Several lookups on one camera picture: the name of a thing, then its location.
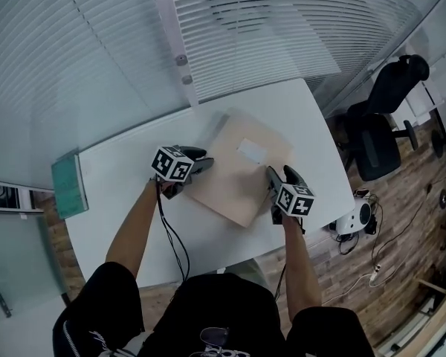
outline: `wooden board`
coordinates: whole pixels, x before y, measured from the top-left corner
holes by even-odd
[[[234,109],[208,150],[215,164],[185,193],[247,228],[268,195],[266,167],[282,171],[291,151],[292,145],[280,134]]]

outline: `white wall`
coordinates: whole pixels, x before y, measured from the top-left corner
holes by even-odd
[[[0,293],[13,315],[64,292],[47,232],[42,216],[0,214]],[[3,316],[0,308],[0,320]]]
[[[0,321],[0,357],[51,357],[51,332],[65,304],[56,297]]]

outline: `chair leg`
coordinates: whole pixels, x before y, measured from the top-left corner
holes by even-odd
[[[363,148],[361,148],[359,145],[354,144],[354,143],[341,143],[339,141],[337,141],[335,143],[335,145],[337,146],[338,149],[340,149],[341,151],[348,151],[350,153],[352,152],[356,152],[356,151],[360,151]]]
[[[349,153],[349,157],[347,158],[346,162],[345,162],[345,171],[349,172],[350,166],[352,165],[352,163],[354,162],[354,154],[352,152]]]

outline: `black cable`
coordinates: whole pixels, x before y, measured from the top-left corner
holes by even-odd
[[[377,203],[377,208],[375,209],[375,214],[378,212],[378,208],[380,208],[381,209],[381,220],[380,220],[380,226],[378,226],[377,237],[375,238],[375,243],[373,244],[372,253],[371,253],[371,260],[372,260],[373,271],[377,271],[377,264],[375,263],[375,260],[373,259],[373,253],[375,252],[375,247],[377,247],[378,238],[379,238],[380,233],[381,233],[381,226],[384,223],[384,207],[381,206],[379,201],[377,201],[376,203]]]
[[[416,215],[418,214],[418,212],[420,211],[420,209],[421,209],[421,207],[423,206],[423,204],[426,202],[426,198],[428,197],[428,193],[429,193],[429,191],[430,191],[430,189],[429,190],[427,190],[427,193],[426,193],[426,196],[424,197],[424,200],[423,200],[423,202],[418,206],[418,209],[416,209],[416,212],[415,212],[415,214],[414,214],[414,216],[412,217],[412,219],[410,220],[410,222],[408,222],[408,225],[406,225],[405,227],[404,227],[404,229],[400,232],[400,233],[398,233],[398,234],[396,234],[392,239],[389,239],[389,240],[387,240],[379,249],[378,249],[378,251],[377,251],[377,254],[375,255],[375,260],[373,260],[373,265],[374,265],[374,267],[375,266],[377,266],[377,261],[378,261],[378,255],[380,254],[380,252],[389,244],[389,243],[391,243],[391,242],[393,242],[395,239],[397,239],[399,236],[401,236],[408,228],[409,228],[409,226],[413,223],[413,221],[415,220],[415,218],[416,218]]]
[[[165,218],[164,209],[162,208],[162,201],[161,201],[161,184],[158,181],[158,177],[155,176],[155,189],[157,193],[157,205],[158,205],[158,212],[161,216],[162,225],[165,228],[165,231],[167,233],[167,237],[169,239],[170,245],[172,246],[173,254],[175,255],[175,259],[177,260],[178,268],[180,269],[181,278],[183,281],[188,279],[188,276],[190,274],[190,257],[188,256],[187,249],[185,248],[184,243],[180,239],[180,236],[177,234],[175,230],[173,230],[173,227],[168,223],[167,219]],[[178,242],[180,243],[182,249],[184,250],[185,257],[187,258],[187,273],[184,273],[184,269],[182,267],[180,258],[177,255],[177,251],[175,250],[175,246],[173,245],[173,238],[170,231],[177,237]]]
[[[306,235],[306,231],[303,228],[303,222],[297,220],[297,223],[299,224],[299,229],[303,232],[303,235]]]
[[[285,263],[284,267],[282,268],[281,276],[279,277],[279,282],[277,284],[276,292],[274,293],[274,300],[277,301],[279,299],[279,296],[281,295],[281,283],[282,283],[282,277],[284,277],[285,273]]]
[[[357,238],[355,244],[349,248],[347,251],[342,251],[342,244],[346,242],[350,242],[352,239]],[[352,251],[354,251],[355,246],[358,244],[358,240],[360,239],[360,235],[357,233],[352,233],[348,237],[337,236],[336,241],[339,243],[339,254],[340,255],[349,255]]]

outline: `wooden floor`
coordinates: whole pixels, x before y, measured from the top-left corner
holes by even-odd
[[[329,124],[336,140],[341,140],[343,133],[333,123]],[[355,165],[349,170],[349,180],[353,189],[365,187],[380,198],[384,210],[384,221],[378,246],[399,234],[408,225],[419,205],[422,204],[412,225],[395,242],[391,242],[380,254],[382,266],[377,284],[390,276],[401,266],[392,279],[376,288],[368,287],[368,277],[346,296],[329,303],[330,306],[343,306],[353,309],[358,314],[372,345],[383,341],[396,327],[400,326],[418,308],[420,300],[426,295],[415,282],[415,278],[429,279],[432,266],[441,268],[446,264],[446,251],[440,251],[446,240],[446,209],[438,206],[439,192],[446,189],[446,178],[436,182],[429,194],[427,186],[446,176],[446,152],[442,159],[437,159],[430,145],[431,130],[437,128],[436,119],[416,127],[420,147],[413,152],[409,141],[400,140],[402,166],[394,173],[377,181],[363,183],[358,177]],[[56,250],[59,264],[68,287],[71,299],[74,299],[83,287],[84,279],[74,256],[64,222],[61,222],[54,210],[54,199],[42,202],[50,229],[51,242]],[[311,261],[314,264],[319,284],[326,301],[345,292],[363,274],[372,272],[371,250],[375,236],[361,235],[355,250],[342,256],[338,253],[338,244],[328,231],[320,231],[306,236]],[[284,266],[285,252],[280,249],[257,258],[265,276],[274,291],[279,274]],[[152,288],[140,289],[143,319],[147,329],[152,329],[162,316],[175,292],[177,283],[165,284]],[[278,300],[282,331],[290,329],[285,287]]]

